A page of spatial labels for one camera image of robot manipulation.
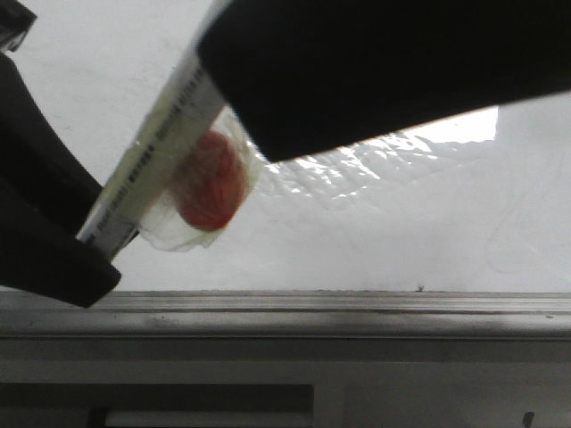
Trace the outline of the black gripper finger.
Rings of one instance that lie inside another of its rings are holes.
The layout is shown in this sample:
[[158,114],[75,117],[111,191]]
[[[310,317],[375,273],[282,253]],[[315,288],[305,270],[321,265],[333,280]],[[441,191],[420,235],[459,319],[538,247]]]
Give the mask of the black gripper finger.
[[198,54],[270,161],[570,88],[567,1],[233,1]]
[[1,284],[88,308],[120,272],[77,240],[102,187],[1,57]]

